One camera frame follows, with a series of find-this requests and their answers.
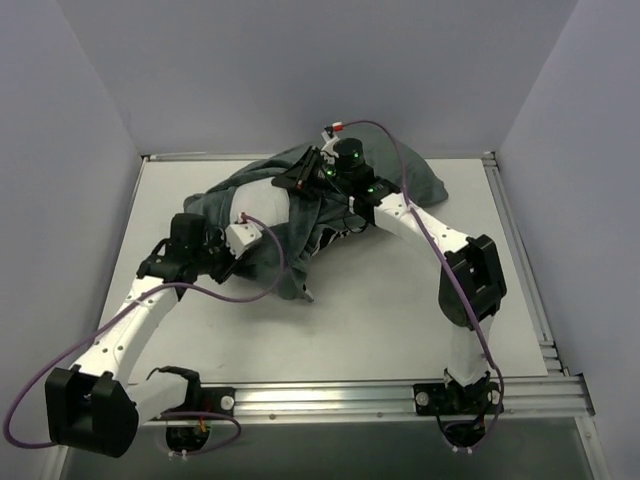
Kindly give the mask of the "zebra and green pillowcase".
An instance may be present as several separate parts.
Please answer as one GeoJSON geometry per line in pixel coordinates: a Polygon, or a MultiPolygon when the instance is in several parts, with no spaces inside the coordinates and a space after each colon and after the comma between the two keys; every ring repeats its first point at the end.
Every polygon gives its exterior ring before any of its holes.
{"type": "MultiPolygon", "coordinates": [[[[354,127],[346,135],[362,141],[366,163],[376,175],[396,185],[405,181],[409,197],[420,207],[429,208],[448,199],[444,183],[426,160],[406,144],[391,142],[382,132],[363,126],[354,127]]],[[[248,164],[209,190],[187,197],[183,202],[184,211],[206,217],[210,228],[226,228],[230,189],[254,180],[275,177],[298,161],[312,145],[305,142],[266,160],[248,164]]],[[[281,248],[286,270],[277,294],[284,300],[311,300],[306,280],[312,257],[331,243],[362,228],[365,222],[349,213],[345,199],[335,193],[318,200],[305,200],[289,194],[289,200],[289,224],[270,228],[280,245],[269,238],[261,241],[234,274],[255,281],[263,288],[271,286],[281,272],[278,252],[281,248]]]]}

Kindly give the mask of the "white pillow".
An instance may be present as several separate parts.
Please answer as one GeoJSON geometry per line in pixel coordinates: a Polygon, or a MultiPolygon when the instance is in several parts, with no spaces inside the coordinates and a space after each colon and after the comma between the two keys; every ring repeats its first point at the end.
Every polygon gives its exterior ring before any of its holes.
{"type": "Polygon", "coordinates": [[[254,180],[229,190],[230,206],[227,225],[241,223],[246,214],[264,227],[275,228],[290,222],[290,200],[288,192],[272,184],[272,177],[254,180]]]}

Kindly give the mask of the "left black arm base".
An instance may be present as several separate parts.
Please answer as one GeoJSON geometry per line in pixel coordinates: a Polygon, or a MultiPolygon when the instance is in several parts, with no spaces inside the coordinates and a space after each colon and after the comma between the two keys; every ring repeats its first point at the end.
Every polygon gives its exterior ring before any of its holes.
{"type": "Polygon", "coordinates": [[[194,400],[163,413],[167,425],[156,446],[168,457],[187,459],[235,443],[242,435],[234,416],[236,392],[231,386],[203,387],[194,400]]]}

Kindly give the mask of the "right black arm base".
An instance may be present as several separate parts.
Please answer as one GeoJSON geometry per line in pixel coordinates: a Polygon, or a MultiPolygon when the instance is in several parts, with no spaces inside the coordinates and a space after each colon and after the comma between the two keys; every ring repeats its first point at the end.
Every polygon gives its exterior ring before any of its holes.
{"type": "Polygon", "coordinates": [[[466,387],[451,380],[416,383],[412,390],[416,414],[433,417],[453,451],[473,452],[488,433],[487,418],[504,412],[501,389],[488,376],[466,387]]]}

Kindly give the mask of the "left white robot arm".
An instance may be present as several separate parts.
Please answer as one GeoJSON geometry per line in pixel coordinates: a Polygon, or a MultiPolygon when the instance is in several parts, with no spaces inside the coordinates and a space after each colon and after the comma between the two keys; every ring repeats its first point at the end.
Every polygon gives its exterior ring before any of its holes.
{"type": "Polygon", "coordinates": [[[135,385],[128,381],[160,323],[198,278],[225,281],[261,238],[261,228],[246,214],[217,233],[201,215],[175,215],[168,237],[141,262],[114,317],[71,367],[56,367],[47,376],[52,442],[118,458],[147,421],[199,416],[203,388],[194,370],[161,366],[135,385]]]}

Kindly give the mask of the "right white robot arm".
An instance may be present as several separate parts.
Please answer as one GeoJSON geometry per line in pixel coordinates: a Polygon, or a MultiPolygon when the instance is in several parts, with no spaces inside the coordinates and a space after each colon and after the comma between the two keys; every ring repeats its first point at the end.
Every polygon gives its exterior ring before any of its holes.
{"type": "Polygon", "coordinates": [[[507,288],[495,242],[486,235],[461,233],[418,207],[396,183],[377,175],[366,162],[361,141],[333,139],[310,147],[273,185],[288,193],[320,199],[343,197],[352,214],[384,230],[441,263],[438,305],[452,324],[451,380],[444,400],[455,412],[480,400],[476,383],[489,370],[488,338],[507,288]]]}

